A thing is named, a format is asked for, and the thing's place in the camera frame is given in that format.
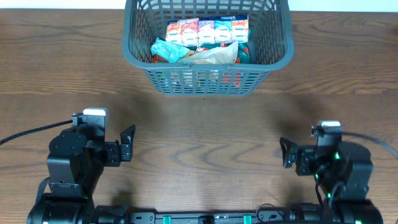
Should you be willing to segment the green Nescafe coffee bag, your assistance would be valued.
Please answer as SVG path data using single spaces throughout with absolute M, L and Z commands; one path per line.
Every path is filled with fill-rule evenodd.
M 203 51 L 203 50 L 210 50 L 215 47 L 227 47 L 233 42 L 218 42 L 215 44 L 201 44 L 195 49 L 195 53 Z M 238 57 L 235 63 L 245 63 L 249 64 L 251 62 L 250 55 L 249 55 L 249 48 L 246 42 L 239 42 L 239 50 L 238 50 Z

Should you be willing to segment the beige PanTree snack pouch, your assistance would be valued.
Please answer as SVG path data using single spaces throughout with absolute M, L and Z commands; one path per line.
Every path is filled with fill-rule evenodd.
M 191 63 L 195 65 L 224 65 L 234 64 L 238 57 L 239 42 L 233 42 L 227 47 L 215 47 L 203 50 L 189 57 L 180 58 L 177 63 Z

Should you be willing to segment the blue rectangular carton box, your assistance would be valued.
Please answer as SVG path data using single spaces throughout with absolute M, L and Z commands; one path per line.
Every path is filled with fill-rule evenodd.
M 165 35 L 167 42 L 184 47 L 217 43 L 246 43 L 248 38 L 248 15 L 170 21 L 167 24 Z

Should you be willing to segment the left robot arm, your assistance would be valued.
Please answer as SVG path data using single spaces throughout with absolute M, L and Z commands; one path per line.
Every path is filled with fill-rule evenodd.
M 128 206 L 95 206 L 93 193 L 105 167 L 118 167 L 133 156 L 135 125 L 116 141 L 105 140 L 107 117 L 75 113 L 72 126 L 49 144 L 49 177 L 37 192 L 28 223 L 129 223 Z

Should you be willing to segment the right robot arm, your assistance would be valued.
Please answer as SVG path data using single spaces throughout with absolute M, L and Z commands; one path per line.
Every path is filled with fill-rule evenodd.
M 317 143 L 300 146 L 280 139 L 283 166 L 295 167 L 299 176 L 315 180 L 318 204 L 299 203 L 288 208 L 284 220 L 302 223 L 382 223 L 382 215 L 367 199 L 373 171 L 370 151 L 342 139 L 338 121 L 321 121 L 312 127 Z

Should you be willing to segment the small teal snack packet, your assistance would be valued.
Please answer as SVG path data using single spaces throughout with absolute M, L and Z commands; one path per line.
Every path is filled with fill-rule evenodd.
M 157 38 L 150 51 L 152 55 L 159 55 L 169 63 L 176 63 L 180 58 L 186 56 L 190 49 Z

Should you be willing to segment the grey plastic basket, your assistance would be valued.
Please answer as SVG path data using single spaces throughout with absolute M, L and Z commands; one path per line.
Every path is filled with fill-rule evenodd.
M 234 44 L 233 53 L 217 47 L 175 63 L 154 60 L 151 48 L 166 38 L 169 22 L 238 16 L 248 20 L 249 35 L 245 44 Z M 287 0 L 127 0 L 121 52 L 163 94 L 247 95 L 294 56 L 289 4 Z

